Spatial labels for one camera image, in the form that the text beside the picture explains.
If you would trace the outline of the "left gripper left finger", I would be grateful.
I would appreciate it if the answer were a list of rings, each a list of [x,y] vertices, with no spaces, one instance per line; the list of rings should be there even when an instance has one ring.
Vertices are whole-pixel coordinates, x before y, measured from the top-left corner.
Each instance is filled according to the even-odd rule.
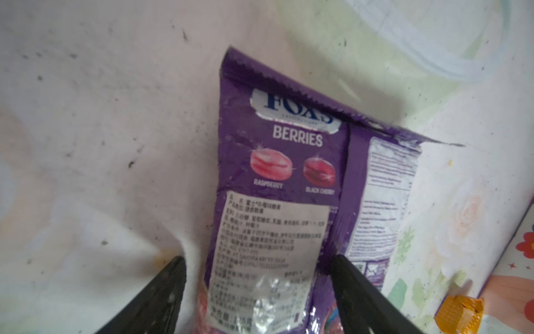
[[[97,334],[174,333],[186,285],[186,260],[174,257]]]

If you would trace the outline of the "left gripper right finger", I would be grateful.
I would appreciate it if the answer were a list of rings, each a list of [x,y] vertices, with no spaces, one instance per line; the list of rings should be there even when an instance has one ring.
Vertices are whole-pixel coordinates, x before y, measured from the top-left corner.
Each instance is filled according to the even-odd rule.
[[[329,274],[343,332],[422,334],[343,255],[333,257]]]

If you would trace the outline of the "purple Fox's berries candy bag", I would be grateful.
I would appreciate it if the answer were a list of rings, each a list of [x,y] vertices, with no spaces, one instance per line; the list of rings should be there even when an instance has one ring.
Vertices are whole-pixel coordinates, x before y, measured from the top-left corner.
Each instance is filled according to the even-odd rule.
[[[235,48],[221,63],[214,231],[195,333],[342,333],[328,267],[381,288],[426,136]]]

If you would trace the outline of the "white paper gift bag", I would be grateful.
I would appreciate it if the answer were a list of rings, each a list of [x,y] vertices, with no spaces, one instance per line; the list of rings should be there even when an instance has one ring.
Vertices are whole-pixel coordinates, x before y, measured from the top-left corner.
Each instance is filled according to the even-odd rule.
[[[533,201],[504,244],[479,296],[479,333],[533,334]]]

